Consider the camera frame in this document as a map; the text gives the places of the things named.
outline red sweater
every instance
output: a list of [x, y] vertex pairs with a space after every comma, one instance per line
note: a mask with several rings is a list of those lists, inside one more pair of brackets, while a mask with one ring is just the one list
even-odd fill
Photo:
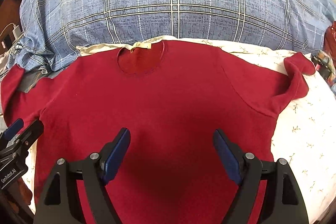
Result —
[[[122, 127], [131, 144], [107, 185], [124, 224], [219, 224], [237, 190], [212, 144], [216, 128], [244, 151], [273, 160], [270, 144], [279, 113], [308, 86], [314, 66], [301, 53], [285, 58], [288, 76], [220, 48], [164, 41], [151, 50], [78, 58], [29, 93], [15, 91], [24, 70], [14, 66], [1, 85], [4, 118], [27, 126], [39, 118], [35, 195], [58, 158], [81, 160]], [[79, 183], [88, 224], [93, 219]], [[260, 212], [264, 185], [250, 218]]]

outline bed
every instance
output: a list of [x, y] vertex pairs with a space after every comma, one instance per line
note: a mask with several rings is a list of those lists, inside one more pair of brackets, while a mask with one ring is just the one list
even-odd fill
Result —
[[[150, 47], [149, 44], [161, 40], [177, 40], [175, 37], [162, 36], [139, 42], [133, 47]], [[239, 58], [258, 66], [285, 73], [283, 59], [295, 52], [288, 50], [272, 51], [266, 47], [247, 45], [229, 41], [206, 39], [180, 39], [221, 47]], [[101, 44], [80, 47], [81, 56], [121, 47], [132, 48], [123, 44]], [[285, 158], [298, 181], [305, 200], [310, 223], [319, 219], [336, 196], [336, 166], [333, 164], [336, 141], [334, 109], [336, 99], [328, 85], [319, 75], [304, 76], [308, 86], [308, 95], [292, 101], [280, 114], [271, 144], [274, 159]], [[36, 143], [31, 147], [26, 160], [30, 167], [23, 176], [24, 181], [33, 191], [35, 173]]]

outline metal bolt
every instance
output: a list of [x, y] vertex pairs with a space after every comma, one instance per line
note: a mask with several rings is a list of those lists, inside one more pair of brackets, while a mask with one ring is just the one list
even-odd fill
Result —
[[57, 164], [58, 164], [58, 165], [62, 165], [63, 163], [65, 163], [65, 159], [63, 159], [63, 158], [60, 158], [60, 159], [57, 161]]
[[285, 159], [279, 159], [279, 162], [282, 164], [282, 165], [286, 165], [287, 164], [287, 161]]
[[92, 154], [90, 155], [90, 159], [92, 159], [92, 160], [98, 159], [98, 157], [99, 157], [99, 154], [98, 154], [98, 153], [92, 153]]
[[249, 160], [254, 159], [254, 155], [252, 153], [250, 153], [250, 152], [246, 153], [245, 157], [248, 158]]

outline bedsheet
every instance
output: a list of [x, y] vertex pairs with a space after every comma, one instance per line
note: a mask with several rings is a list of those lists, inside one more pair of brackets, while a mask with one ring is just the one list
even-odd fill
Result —
[[[136, 43], [135, 47], [150, 48], [151, 43], [163, 39], [176, 40], [172, 36], [161, 36]], [[295, 53], [288, 50], [272, 51], [266, 47], [229, 41], [190, 38], [181, 40], [221, 47], [222, 50], [247, 62], [281, 73], [286, 73], [283, 59]], [[78, 50], [84, 56], [120, 47], [130, 48], [129, 45], [101, 44], [79, 47]], [[271, 152], [275, 160], [282, 157], [289, 162], [305, 200], [310, 223], [313, 223], [336, 196], [336, 166], [333, 164], [336, 141], [333, 113], [336, 109], [336, 99], [318, 72], [304, 77], [309, 86], [308, 95], [293, 100], [279, 115]], [[35, 158], [36, 146], [33, 146], [26, 161], [30, 169], [24, 176], [24, 181], [32, 190]]]
[[133, 44], [159, 35], [318, 52], [334, 0], [23, 0], [22, 49], [7, 64], [57, 71], [76, 46]]

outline striped fabric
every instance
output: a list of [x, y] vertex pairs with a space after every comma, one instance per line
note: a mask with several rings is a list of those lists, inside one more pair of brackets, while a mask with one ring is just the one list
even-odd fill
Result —
[[23, 0], [20, 15], [22, 49], [7, 67], [57, 71], [79, 56], [76, 46], [133, 44], [160, 35], [317, 52], [336, 5], [333, 0]]

